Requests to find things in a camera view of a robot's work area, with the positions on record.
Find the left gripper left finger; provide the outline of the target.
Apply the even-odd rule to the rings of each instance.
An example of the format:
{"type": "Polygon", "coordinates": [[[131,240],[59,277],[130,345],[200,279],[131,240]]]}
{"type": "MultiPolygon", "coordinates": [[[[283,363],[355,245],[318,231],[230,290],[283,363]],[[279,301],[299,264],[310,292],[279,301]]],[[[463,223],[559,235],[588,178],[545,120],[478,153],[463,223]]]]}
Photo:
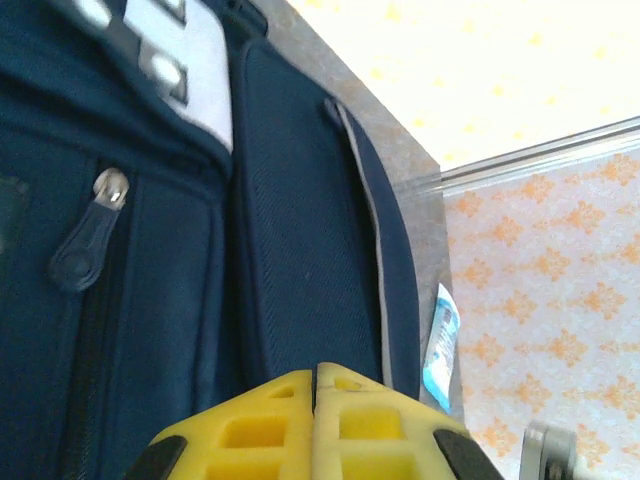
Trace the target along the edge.
{"type": "Polygon", "coordinates": [[[158,433],[126,479],[309,479],[310,370],[287,373],[158,433]]]}

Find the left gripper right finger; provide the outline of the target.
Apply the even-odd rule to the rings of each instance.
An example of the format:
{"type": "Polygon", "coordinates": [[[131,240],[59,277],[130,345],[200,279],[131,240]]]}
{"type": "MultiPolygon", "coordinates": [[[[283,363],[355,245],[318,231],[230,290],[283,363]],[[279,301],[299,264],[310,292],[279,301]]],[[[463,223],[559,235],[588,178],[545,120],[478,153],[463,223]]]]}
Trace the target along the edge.
{"type": "Polygon", "coordinates": [[[317,367],[316,479],[500,479],[465,426],[334,363],[317,367]]]}

